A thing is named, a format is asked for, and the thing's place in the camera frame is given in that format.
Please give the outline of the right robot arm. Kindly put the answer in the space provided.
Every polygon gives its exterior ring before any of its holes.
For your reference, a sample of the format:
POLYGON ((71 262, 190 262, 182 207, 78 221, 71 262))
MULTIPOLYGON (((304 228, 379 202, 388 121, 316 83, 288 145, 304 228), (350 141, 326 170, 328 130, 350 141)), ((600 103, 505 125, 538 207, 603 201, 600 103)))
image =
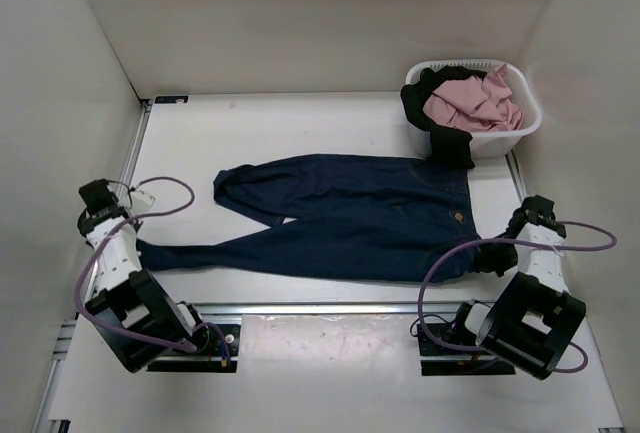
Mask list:
POLYGON ((539 380, 555 370, 586 315, 562 276, 566 228, 553 207, 539 195, 525 198, 496 242, 477 248, 475 270, 517 272, 493 305, 465 302, 449 328, 458 351, 479 347, 539 380))

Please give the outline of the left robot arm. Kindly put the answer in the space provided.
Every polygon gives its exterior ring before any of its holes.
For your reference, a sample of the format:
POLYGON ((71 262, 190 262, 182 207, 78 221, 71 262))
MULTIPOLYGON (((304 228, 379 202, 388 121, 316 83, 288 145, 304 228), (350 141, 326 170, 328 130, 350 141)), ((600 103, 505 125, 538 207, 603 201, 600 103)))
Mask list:
POLYGON ((122 204, 107 179, 79 188, 78 229, 93 256, 76 285, 79 312, 121 364, 135 373, 171 350, 198 353, 210 330, 191 305, 174 302, 141 263, 137 233, 153 203, 142 193, 122 204))

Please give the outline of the dark blue denim trousers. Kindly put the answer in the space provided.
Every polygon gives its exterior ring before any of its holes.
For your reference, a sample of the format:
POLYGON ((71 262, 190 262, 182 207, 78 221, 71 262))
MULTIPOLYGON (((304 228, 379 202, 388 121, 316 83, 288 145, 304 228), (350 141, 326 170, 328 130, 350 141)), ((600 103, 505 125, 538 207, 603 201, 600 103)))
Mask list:
POLYGON ((265 230, 216 245, 139 240, 144 268, 418 283, 479 237, 466 172, 427 160, 304 155, 223 170, 213 188, 218 205, 265 230))

